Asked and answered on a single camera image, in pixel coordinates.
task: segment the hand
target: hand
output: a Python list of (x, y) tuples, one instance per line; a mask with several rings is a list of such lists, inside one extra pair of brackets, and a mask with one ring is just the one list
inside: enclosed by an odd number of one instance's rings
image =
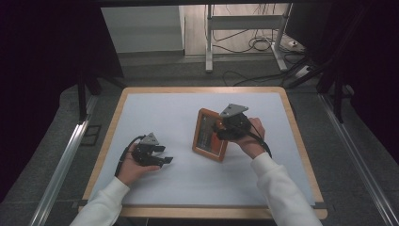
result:
[(149, 171), (159, 170), (159, 166), (148, 166), (141, 167), (132, 157), (132, 151), (136, 144), (133, 144), (123, 160), (122, 166), (120, 167), (120, 173), (118, 174), (118, 179), (124, 184), (129, 186), (134, 181), (138, 180), (144, 173)]
[[(261, 135), (261, 138), (264, 139), (264, 128), (262, 126), (261, 120), (258, 118), (249, 118), (249, 121), (253, 126), (250, 128), (250, 132), (256, 136), (258, 136), (258, 132)], [(252, 159), (257, 157), (259, 154), (264, 153), (264, 148), (256, 141), (254, 138), (250, 136), (245, 136), (237, 140), (232, 140), (232, 142), (238, 144), (240, 148), (249, 155)]]

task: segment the sleeve cuff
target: sleeve cuff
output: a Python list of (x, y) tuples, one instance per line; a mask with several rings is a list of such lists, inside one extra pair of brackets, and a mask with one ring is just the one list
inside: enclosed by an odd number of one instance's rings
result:
[(116, 203), (121, 203), (123, 197), (130, 191), (130, 187), (114, 177), (111, 183), (108, 184), (103, 192)]
[(269, 156), (268, 153), (261, 153), (252, 160), (250, 166), (253, 168), (256, 175), (261, 177), (279, 165)]

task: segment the white long-sleeve shirt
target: white long-sleeve shirt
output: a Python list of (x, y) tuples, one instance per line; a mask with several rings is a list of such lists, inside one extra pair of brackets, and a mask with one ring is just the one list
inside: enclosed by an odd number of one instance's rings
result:
[[(285, 167), (278, 165), (267, 153), (253, 159), (251, 167), (258, 175), (258, 188), (279, 226), (322, 225)], [(120, 214), (121, 201), (129, 190), (115, 177), (80, 211), (71, 225), (114, 224)]]

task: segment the wooden floor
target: wooden floor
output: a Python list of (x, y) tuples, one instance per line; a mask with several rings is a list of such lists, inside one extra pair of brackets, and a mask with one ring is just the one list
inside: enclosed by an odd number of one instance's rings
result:
[[(229, 16), (229, 15), (281, 15), (286, 9), (287, 4), (242, 4), (242, 5), (215, 5), (212, 11), (217, 16)], [(205, 55), (206, 49), (206, 16), (207, 6), (184, 6), (184, 17), (185, 17), (185, 28), (184, 28), (184, 45), (185, 54), (187, 56), (198, 56)], [(214, 46), (214, 54), (264, 54), (271, 53), (269, 43), (258, 42), (255, 44), (257, 49), (265, 49), (266, 51), (259, 51), (256, 49), (250, 49), (249, 42), (253, 38), (269, 38), (275, 39), (277, 31), (271, 29), (265, 30), (248, 30), (240, 33), (231, 38), (224, 38), (233, 34), (239, 33), (242, 30), (217, 30), (212, 35), (212, 44)], [(281, 44), (289, 47), (286, 43), (291, 41), (287, 36), (283, 37)]]

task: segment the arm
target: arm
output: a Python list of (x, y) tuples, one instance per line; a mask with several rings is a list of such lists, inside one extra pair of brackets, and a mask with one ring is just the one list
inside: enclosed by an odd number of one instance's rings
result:
[[(264, 138), (261, 121), (249, 120)], [(251, 132), (257, 134), (253, 127)], [(253, 159), (251, 167), (258, 176), (258, 188), (266, 198), (273, 219), (278, 225), (322, 225), (284, 166), (273, 161), (251, 137), (243, 137), (234, 142)]]
[(100, 190), (95, 198), (89, 202), (76, 216), (71, 225), (112, 225), (118, 218), (122, 208), (121, 201), (129, 192), (129, 185), (138, 180), (144, 173), (159, 170), (158, 166), (139, 166), (131, 152), (132, 145), (120, 168), (118, 177)]

